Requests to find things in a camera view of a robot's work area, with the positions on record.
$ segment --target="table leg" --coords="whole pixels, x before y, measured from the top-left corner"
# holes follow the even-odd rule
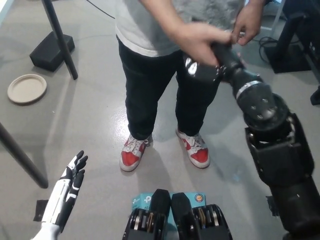
[[[26,153],[21,149],[10,133],[0,123],[0,142],[13,156],[13,158],[23,167],[29,176],[39,185],[40,188],[48,188],[48,179],[39,171]]]
[[[276,27],[278,25],[278,22],[279,22],[279,19],[281,17],[282,11],[284,9],[285,3],[286,3],[286,0],[281,0],[278,12],[276,13],[275,19],[274,19],[272,27],[271,27],[271,32],[270,32],[270,35],[269,35],[270,38],[273,38],[273,36],[275,34]]]
[[[53,33],[56,37],[58,46],[63,54],[65,64],[68,67],[68,70],[69,70],[70,74],[72,75],[73,79],[76,80],[78,78],[77,69],[76,69],[75,63],[71,57],[67,43],[64,40],[64,34],[62,32],[55,8],[54,8],[51,0],[42,0],[42,4],[44,6],[46,15],[47,15],[49,22],[51,24]]]

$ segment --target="black pants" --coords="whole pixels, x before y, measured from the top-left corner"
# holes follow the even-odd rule
[[[216,96],[218,81],[203,83],[191,79],[184,68],[181,51],[147,57],[131,51],[119,41],[119,54],[126,76],[125,106],[131,135],[144,140],[152,134],[158,101],[175,73],[178,128],[188,136],[196,135],[203,125],[207,107]]]

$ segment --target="beige plate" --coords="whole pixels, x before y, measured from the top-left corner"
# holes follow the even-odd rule
[[[47,89],[46,80],[36,74],[27,74],[15,79],[8,88],[9,99],[16,104],[28,104],[41,98]]]

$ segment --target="white robotic hand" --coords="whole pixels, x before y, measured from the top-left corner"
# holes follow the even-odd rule
[[[44,210],[41,229],[32,240],[57,240],[63,232],[82,185],[88,156],[80,151],[56,182]]]

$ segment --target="red and white sneaker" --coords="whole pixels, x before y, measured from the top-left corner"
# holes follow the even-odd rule
[[[205,141],[198,133],[195,136],[187,136],[176,130],[176,134],[183,142],[190,161],[199,169],[205,169],[210,165],[209,151]]]
[[[121,152],[120,168],[125,172],[135,170],[148,145],[149,138],[146,140],[137,140],[130,134]]]

